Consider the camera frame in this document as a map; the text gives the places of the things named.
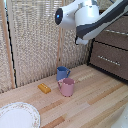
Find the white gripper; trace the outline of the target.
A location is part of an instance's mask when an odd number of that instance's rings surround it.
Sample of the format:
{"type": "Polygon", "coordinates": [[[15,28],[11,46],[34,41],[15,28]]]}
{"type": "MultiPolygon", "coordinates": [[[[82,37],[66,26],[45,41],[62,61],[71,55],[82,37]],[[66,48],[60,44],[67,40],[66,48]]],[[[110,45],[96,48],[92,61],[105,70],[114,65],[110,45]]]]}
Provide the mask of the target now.
{"type": "Polygon", "coordinates": [[[76,36],[76,38],[75,38],[76,45],[80,45],[80,44],[87,45],[88,42],[89,42],[89,40],[83,40],[83,39],[79,38],[78,36],[76,36]]]}

